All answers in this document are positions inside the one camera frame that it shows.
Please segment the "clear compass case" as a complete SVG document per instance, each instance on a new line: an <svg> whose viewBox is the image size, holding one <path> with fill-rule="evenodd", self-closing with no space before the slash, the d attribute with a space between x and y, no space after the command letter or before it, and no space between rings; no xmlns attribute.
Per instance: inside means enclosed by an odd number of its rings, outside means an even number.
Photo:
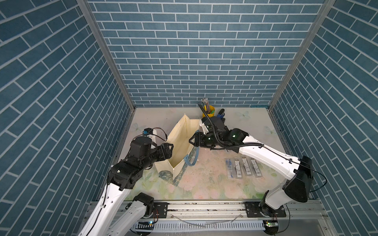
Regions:
<svg viewBox="0 0 378 236"><path fill-rule="evenodd" d="M247 177L253 177L254 174L251 170L251 166L250 166L250 161L248 160L247 157L242 157L242 163L243 163L243 169L245 171L245 174Z"/></svg>
<svg viewBox="0 0 378 236"><path fill-rule="evenodd" d="M230 158L225 160L225 166L226 166L226 173L228 179L234 178L234 169L233 169L233 163Z"/></svg>
<svg viewBox="0 0 378 236"><path fill-rule="evenodd" d="M255 159L252 158L252 159L251 159L251 164L252 164L253 169L254 169L254 171L255 171L256 177L257 177L257 178L261 178L261 177L262 177L262 173L261 173L261 171L260 171L260 169L259 169L259 166L258 166L257 161L256 161Z"/></svg>
<svg viewBox="0 0 378 236"><path fill-rule="evenodd" d="M242 170L240 166L240 161L237 158L234 158L234 165L235 165L235 172L236 172L236 177L241 179L242 178Z"/></svg>

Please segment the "cream canvas tote bag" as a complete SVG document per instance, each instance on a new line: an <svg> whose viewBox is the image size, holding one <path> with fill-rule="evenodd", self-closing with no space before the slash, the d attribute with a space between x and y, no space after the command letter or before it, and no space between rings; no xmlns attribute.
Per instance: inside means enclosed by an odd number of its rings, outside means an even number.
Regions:
<svg viewBox="0 0 378 236"><path fill-rule="evenodd" d="M178 186L185 170L197 162L199 147L190 144L189 139L199 132L199 122L183 115L168 135L167 142L174 146L172 157L155 163L159 177L173 186Z"/></svg>

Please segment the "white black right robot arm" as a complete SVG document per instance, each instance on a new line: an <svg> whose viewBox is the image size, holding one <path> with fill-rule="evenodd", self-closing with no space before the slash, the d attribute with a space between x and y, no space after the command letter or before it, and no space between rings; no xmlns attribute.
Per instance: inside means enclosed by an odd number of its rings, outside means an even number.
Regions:
<svg viewBox="0 0 378 236"><path fill-rule="evenodd" d="M312 192L312 160L290 156L258 141L252 135L239 129L228 129L224 118L210 117L209 109L200 106L204 118L200 122L201 132L195 133L189 143L195 147L210 150L225 149L242 154L261 162L285 177L285 181L272 190L265 192L259 203L259 211L266 217L272 217L283 205L295 201L306 203Z"/></svg>

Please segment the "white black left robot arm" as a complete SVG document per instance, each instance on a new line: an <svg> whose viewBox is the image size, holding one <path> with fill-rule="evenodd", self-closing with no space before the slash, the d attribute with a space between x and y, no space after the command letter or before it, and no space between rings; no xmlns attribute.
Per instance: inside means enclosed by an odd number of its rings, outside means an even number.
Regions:
<svg viewBox="0 0 378 236"><path fill-rule="evenodd" d="M174 145L163 139L157 145L157 128L146 128L130 144L127 156L111 167L104 191L81 236L124 236L140 219L154 214L154 198L140 193L134 197L126 212L117 220L114 217L143 172L155 162L172 157Z"/></svg>

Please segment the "blue stapler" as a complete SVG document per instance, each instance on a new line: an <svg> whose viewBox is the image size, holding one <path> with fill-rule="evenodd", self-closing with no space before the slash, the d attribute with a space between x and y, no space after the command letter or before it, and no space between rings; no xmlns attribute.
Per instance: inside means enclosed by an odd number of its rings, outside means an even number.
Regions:
<svg viewBox="0 0 378 236"><path fill-rule="evenodd" d="M217 114L217 118L220 118L222 119L224 117L225 113L224 113L224 109L220 109L220 111L218 112Z"/></svg>

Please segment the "yellow pencil cup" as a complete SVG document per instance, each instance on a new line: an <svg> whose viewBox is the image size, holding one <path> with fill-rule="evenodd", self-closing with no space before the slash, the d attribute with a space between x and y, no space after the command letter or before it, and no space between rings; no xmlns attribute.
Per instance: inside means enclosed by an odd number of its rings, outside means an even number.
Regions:
<svg viewBox="0 0 378 236"><path fill-rule="evenodd" d="M211 118L211 117L214 117L215 116L215 108L211 105L209 105L209 108L210 108L210 113L208 114L208 116Z"/></svg>

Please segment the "pencils in cup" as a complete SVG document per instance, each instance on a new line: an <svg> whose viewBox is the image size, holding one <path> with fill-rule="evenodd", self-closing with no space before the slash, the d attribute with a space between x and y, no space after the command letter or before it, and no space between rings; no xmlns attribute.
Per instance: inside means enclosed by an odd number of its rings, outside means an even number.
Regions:
<svg viewBox="0 0 378 236"><path fill-rule="evenodd" d="M209 113L210 112L210 108L209 108L210 104L209 104L208 98L203 98L201 101L203 103L203 107L204 107L205 111L207 113Z"/></svg>

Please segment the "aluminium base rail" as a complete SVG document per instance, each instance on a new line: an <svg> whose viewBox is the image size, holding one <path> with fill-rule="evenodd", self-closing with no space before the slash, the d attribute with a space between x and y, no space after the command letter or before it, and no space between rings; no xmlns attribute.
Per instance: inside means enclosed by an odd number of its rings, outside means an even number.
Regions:
<svg viewBox="0 0 378 236"><path fill-rule="evenodd" d="M261 213L252 200L157 201L146 206L140 201L114 201L91 208L82 236L124 236L136 233L184 234L217 231L259 231L263 235L334 236L336 230L318 200L288 203L271 216Z"/></svg>

